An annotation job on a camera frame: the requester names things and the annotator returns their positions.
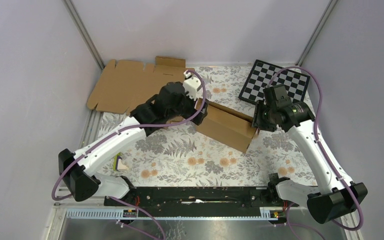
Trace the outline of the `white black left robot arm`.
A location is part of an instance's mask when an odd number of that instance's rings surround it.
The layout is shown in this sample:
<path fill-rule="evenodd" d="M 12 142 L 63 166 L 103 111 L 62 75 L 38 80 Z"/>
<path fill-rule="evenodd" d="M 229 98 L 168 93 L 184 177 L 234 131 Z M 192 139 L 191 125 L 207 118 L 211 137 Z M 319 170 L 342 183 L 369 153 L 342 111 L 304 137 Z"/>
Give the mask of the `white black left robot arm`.
<path fill-rule="evenodd" d="M 159 129 L 174 126 L 169 121 L 176 117 L 183 118 L 176 125 L 187 122 L 200 125 L 207 116 L 207 106 L 206 86 L 198 78 L 167 83 L 98 140 L 76 151 L 64 149 L 58 154 L 59 177 L 51 192 L 52 199 L 72 197 L 82 202 L 98 196 L 116 198 L 124 206 L 132 204 L 135 192 L 128 182 L 100 174 L 101 167 L 125 147 Z"/>

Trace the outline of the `black white checkerboard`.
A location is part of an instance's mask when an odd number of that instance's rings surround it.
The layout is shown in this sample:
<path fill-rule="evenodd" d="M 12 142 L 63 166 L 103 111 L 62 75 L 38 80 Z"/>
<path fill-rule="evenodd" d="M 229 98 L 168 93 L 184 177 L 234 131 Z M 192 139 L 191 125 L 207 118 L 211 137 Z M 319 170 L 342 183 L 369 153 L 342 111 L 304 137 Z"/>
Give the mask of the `black white checkerboard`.
<path fill-rule="evenodd" d="M 264 100 L 263 89 L 269 86 L 273 75 L 281 69 L 278 65 L 257 59 L 244 82 L 238 98 L 251 104 Z M 298 103 L 304 101 L 310 79 L 311 77 L 307 74 L 287 69 L 278 74 L 271 85 L 284 85 L 292 103 Z"/>

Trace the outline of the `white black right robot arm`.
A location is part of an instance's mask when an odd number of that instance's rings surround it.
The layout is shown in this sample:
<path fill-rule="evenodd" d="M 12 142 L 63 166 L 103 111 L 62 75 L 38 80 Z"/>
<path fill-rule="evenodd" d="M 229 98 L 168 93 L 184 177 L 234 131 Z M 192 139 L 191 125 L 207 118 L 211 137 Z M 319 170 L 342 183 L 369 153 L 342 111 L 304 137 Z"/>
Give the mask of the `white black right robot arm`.
<path fill-rule="evenodd" d="M 302 101 L 293 103 L 283 84 L 265 88 L 263 95 L 264 100 L 256 102 L 252 126 L 267 132 L 280 127 L 303 154 L 317 183 L 311 187 L 288 177 L 272 176 L 267 184 L 267 201 L 273 206 L 288 201 L 305 207 L 319 224 L 356 211 L 368 189 L 364 183 L 356 183 L 337 162 L 309 106 Z"/>

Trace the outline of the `cardboard box sheet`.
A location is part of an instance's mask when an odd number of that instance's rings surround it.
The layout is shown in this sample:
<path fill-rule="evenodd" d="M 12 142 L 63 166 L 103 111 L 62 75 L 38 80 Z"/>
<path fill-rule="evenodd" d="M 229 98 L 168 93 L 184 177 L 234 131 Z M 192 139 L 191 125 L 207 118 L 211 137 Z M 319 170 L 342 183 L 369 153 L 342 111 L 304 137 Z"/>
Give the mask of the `cardboard box sheet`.
<path fill-rule="evenodd" d="M 196 131 L 228 147 L 246 153 L 257 131 L 253 118 L 224 105 L 209 101 L 207 116 Z"/>

